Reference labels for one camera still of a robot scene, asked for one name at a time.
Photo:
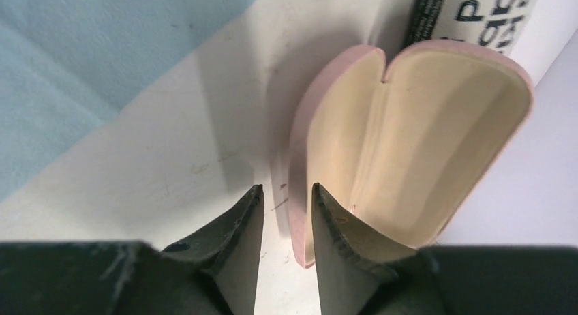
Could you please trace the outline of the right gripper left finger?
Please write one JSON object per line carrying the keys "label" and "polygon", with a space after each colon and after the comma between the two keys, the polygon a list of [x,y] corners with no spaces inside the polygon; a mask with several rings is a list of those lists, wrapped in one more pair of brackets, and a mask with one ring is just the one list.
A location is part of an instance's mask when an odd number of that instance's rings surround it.
{"label": "right gripper left finger", "polygon": [[252,186],[196,232],[142,241],[3,242],[2,314],[252,314],[264,193]]}

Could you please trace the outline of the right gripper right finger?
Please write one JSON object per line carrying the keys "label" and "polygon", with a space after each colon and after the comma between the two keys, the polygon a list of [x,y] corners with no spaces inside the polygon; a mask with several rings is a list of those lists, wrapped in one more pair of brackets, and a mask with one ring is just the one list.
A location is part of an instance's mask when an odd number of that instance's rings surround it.
{"label": "right gripper right finger", "polygon": [[577,249],[433,246],[414,250],[311,190],[323,314],[576,314]]}

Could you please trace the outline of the pink glasses case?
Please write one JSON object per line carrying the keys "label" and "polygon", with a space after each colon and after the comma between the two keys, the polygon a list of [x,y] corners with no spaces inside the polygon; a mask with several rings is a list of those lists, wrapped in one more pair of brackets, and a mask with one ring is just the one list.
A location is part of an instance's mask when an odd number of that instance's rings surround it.
{"label": "pink glasses case", "polygon": [[294,116],[288,217],[297,263],[316,260],[311,187],[403,247],[432,244],[528,116],[530,75],[511,58],[427,40],[391,62],[348,48],[317,74]]}

